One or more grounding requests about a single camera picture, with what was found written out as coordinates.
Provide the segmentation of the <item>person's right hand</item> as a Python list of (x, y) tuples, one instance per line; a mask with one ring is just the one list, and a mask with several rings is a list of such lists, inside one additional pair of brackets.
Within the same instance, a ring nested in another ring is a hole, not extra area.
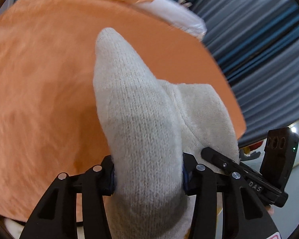
[(272, 216), (274, 214), (274, 208), (271, 205), (265, 206), (267, 212)]

